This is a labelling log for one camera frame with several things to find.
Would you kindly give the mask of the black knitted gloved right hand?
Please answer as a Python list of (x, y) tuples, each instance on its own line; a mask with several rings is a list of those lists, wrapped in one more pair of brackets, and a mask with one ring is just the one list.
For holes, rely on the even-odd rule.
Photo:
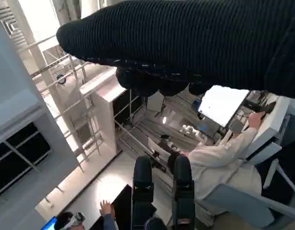
[(127, 0), (56, 37), (143, 96), (220, 85), (295, 99), (295, 0)]

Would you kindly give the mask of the bare black left hand blue tape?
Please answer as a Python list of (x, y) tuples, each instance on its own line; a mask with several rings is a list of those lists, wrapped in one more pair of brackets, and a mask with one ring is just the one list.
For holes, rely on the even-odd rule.
[(137, 158), (134, 168), (132, 190), (132, 230), (193, 230), (195, 229), (194, 180), (186, 156), (175, 161), (172, 188), (172, 223), (166, 225), (154, 216), (152, 205), (154, 183), (152, 165), (148, 157)]

